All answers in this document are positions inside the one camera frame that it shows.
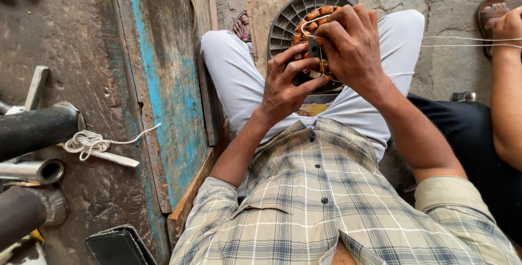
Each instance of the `blue painted wood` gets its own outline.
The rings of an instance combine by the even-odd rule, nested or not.
[[[169,213],[207,156],[189,0],[131,0],[124,31],[161,210]]]

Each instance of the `string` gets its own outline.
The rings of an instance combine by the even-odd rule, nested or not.
[[[423,47],[487,47],[487,46],[508,46],[522,49],[520,46],[508,45],[508,44],[490,44],[490,45],[423,45]]]
[[[463,39],[463,40],[474,40],[474,41],[487,41],[487,42],[505,42],[505,41],[522,41],[522,39],[502,39],[502,40],[487,40],[487,39],[477,39],[477,38],[465,38],[465,37],[451,37],[451,36],[445,36],[445,37],[439,37],[439,36],[428,36],[423,37],[422,39],[426,38],[451,38],[451,39]],[[422,47],[487,47],[487,46],[507,46],[507,47],[515,47],[522,49],[520,46],[516,45],[510,45],[510,44],[475,44],[475,45],[423,45]]]
[[[105,140],[100,134],[82,130],[73,136],[72,139],[65,142],[63,148],[69,153],[80,153],[80,160],[85,161],[91,155],[92,150],[99,150],[104,152],[108,149],[111,143],[113,144],[132,144],[136,142],[140,137],[157,127],[159,127],[161,123],[158,123],[155,127],[142,131],[134,140],[128,142],[116,142],[111,140]]]
[[[307,21],[307,22],[303,23],[303,24],[301,25],[301,31],[303,32],[303,35],[307,35],[307,36],[309,36],[309,37],[313,37],[312,35],[309,35],[309,34],[305,33],[304,26],[307,25],[307,24],[311,24],[311,23],[314,22],[314,21],[318,21],[318,20],[320,20],[320,19],[322,19],[322,18],[329,17],[329,16],[330,16],[330,14],[323,15],[323,16],[321,16],[321,17],[318,17],[318,18],[315,18],[315,19],[313,19],[313,20],[311,20],[311,21]]]
[[[500,42],[500,41],[522,41],[522,39],[505,39],[505,40],[486,40],[486,39],[476,39],[476,38],[465,38],[465,37],[449,37],[449,36],[446,36],[446,37],[439,37],[439,36],[427,36],[427,37],[423,37],[423,39],[426,39],[426,38],[452,38],[452,39],[464,39],[464,40],[475,40],[475,41],[495,41],[495,42]]]

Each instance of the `black pipe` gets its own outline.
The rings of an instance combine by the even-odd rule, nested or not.
[[[11,187],[0,194],[0,252],[45,223],[47,211],[29,190]]]
[[[85,128],[82,115],[68,102],[49,108],[0,116],[0,162],[65,142]]]
[[[0,252],[42,225],[62,223],[66,211],[59,189],[10,187],[0,194]]]

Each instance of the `light gray pants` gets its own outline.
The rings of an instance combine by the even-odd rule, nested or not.
[[[392,13],[379,20],[378,29],[384,72],[406,95],[419,57],[424,16],[415,10]],[[201,38],[201,54],[231,127],[239,133],[261,104],[265,79],[255,68],[247,44],[227,30],[207,32]],[[388,126],[375,107],[346,86],[326,111],[314,117],[291,114],[271,128],[262,143],[298,120],[310,127],[318,116],[335,119],[365,135],[378,160],[382,159],[390,138]]]

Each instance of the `metal pipe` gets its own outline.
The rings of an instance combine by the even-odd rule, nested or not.
[[[65,142],[83,129],[82,114],[69,102],[0,116],[0,162]]]
[[[0,178],[11,180],[35,180],[50,185],[62,178],[65,165],[61,160],[21,161],[0,163]]]
[[[66,217],[67,202],[59,189],[10,187],[0,194],[0,252],[42,225]]]
[[[5,103],[4,101],[0,101],[0,113],[6,114],[9,109],[11,109],[13,106],[9,105],[8,103]]]

